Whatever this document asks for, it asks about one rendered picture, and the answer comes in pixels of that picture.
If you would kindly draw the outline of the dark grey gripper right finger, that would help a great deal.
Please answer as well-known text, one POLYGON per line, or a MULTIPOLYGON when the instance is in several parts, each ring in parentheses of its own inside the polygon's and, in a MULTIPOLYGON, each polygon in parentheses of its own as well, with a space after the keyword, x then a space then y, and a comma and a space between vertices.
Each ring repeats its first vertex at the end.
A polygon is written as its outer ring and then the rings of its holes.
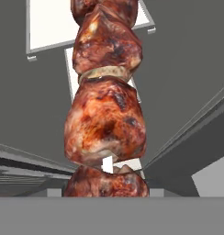
POLYGON ((150 197, 199 197, 196 185, 191 176, 169 179, 146 179, 150 188, 150 197))

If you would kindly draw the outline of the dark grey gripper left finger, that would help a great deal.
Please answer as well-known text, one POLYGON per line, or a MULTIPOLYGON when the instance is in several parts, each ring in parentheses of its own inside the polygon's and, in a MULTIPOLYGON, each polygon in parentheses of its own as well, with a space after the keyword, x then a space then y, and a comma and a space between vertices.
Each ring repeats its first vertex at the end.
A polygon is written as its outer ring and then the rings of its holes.
POLYGON ((44 182, 40 186, 33 187, 27 192, 17 195, 17 197, 62 197, 66 183, 66 180, 51 179, 49 181, 44 182))

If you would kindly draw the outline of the brown grilled kebab skewer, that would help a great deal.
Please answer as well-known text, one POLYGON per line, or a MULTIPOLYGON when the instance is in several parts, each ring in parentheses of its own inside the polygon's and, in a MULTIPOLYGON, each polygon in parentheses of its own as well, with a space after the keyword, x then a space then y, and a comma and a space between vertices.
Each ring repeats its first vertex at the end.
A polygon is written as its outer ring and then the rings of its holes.
POLYGON ((71 0, 79 31, 73 68, 79 88, 64 124, 64 154, 78 168, 64 194, 73 197, 146 197, 149 188, 128 165, 147 138, 135 88, 142 61, 132 28, 138 0, 71 0))

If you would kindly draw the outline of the grey ribbed appliance edge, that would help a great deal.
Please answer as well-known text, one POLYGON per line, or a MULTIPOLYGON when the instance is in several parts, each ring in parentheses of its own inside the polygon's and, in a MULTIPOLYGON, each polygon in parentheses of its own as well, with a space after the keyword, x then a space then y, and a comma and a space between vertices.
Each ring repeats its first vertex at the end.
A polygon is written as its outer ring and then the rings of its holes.
POLYGON ((0 197, 17 196, 51 179, 68 181, 75 169, 75 165, 66 165, 0 143, 0 197))

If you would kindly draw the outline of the grey cupboard run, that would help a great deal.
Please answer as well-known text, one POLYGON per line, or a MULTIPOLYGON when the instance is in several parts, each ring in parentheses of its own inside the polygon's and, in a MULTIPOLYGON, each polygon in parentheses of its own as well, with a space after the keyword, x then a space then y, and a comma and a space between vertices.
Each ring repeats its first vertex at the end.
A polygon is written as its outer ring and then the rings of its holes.
POLYGON ((145 165, 152 179, 193 175, 224 156, 224 87, 145 165))

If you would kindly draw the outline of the white panel with grey frame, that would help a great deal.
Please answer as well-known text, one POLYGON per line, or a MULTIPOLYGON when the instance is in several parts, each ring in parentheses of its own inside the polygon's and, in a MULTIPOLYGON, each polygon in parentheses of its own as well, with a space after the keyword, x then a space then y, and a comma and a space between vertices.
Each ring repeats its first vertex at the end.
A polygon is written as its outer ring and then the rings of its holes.
POLYGON ((74 44, 79 26, 71 0, 26 0, 26 54, 30 62, 40 51, 74 44))

